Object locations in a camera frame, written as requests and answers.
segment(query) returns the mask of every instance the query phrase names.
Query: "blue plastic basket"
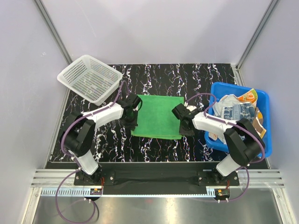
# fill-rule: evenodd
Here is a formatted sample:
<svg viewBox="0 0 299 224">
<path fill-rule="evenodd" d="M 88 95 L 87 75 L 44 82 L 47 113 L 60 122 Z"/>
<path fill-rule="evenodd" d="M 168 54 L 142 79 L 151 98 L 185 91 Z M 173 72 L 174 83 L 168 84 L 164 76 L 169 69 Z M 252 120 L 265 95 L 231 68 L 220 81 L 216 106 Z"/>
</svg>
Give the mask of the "blue plastic basket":
<svg viewBox="0 0 299 224">
<path fill-rule="evenodd" d="M 211 88 L 211 93 L 214 94 L 217 98 L 217 102 L 225 96 L 229 94 L 235 94 L 236 96 L 241 96 L 244 93 L 248 92 L 251 88 L 242 87 L 238 85 L 232 85 L 227 83 L 213 83 Z M 261 90 L 256 90 L 257 92 L 257 104 L 256 106 L 259 108 L 260 112 L 263 114 L 263 127 L 267 130 L 266 134 L 263 137 L 263 141 L 266 145 L 265 149 L 265 157 L 268 157 L 272 153 L 272 139 L 271 139 L 271 123 L 270 123 L 270 103 L 269 96 L 266 92 Z M 210 98 L 210 105 L 214 102 L 214 98 Z M 212 108 L 208 111 L 209 114 L 214 115 L 214 111 Z M 220 150 L 223 152 L 228 152 L 228 146 L 223 144 L 219 139 L 216 141 L 209 138 L 209 132 L 205 133 L 206 145 L 210 148 Z"/>
</svg>

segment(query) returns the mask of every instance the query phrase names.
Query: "green towel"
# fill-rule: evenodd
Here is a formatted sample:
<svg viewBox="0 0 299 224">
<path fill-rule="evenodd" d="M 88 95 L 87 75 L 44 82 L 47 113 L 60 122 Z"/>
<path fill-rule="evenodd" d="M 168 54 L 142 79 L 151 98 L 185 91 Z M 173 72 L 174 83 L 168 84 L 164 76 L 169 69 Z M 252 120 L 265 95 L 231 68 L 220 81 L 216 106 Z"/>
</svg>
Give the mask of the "green towel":
<svg viewBox="0 0 299 224">
<path fill-rule="evenodd" d="M 184 104 L 183 97 L 165 97 L 138 95 L 142 99 L 142 108 L 138 110 L 137 124 L 133 136 L 157 139 L 181 139 L 178 134 L 180 121 L 171 112 Z"/>
</svg>

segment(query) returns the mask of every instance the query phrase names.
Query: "white wall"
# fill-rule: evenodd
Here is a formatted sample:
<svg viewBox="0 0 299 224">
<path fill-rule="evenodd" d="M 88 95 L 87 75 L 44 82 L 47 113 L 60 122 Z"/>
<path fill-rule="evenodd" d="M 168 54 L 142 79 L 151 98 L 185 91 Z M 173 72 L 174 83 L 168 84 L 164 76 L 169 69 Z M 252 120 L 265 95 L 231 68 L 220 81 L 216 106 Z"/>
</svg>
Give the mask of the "white wall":
<svg viewBox="0 0 299 224">
<path fill-rule="evenodd" d="M 43 0 L 72 59 L 237 63 L 271 0 Z"/>
<path fill-rule="evenodd" d="M 1 1 L 0 30 L 0 223 L 16 224 L 47 159 L 67 64 L 32 0 Z"/>
<path fill-rule="evenodd" d="M 270 96 L 273 153 L 299 220 L 299 1 L 280 1 L 241 67 L 247 86 Z"/>
</svg>

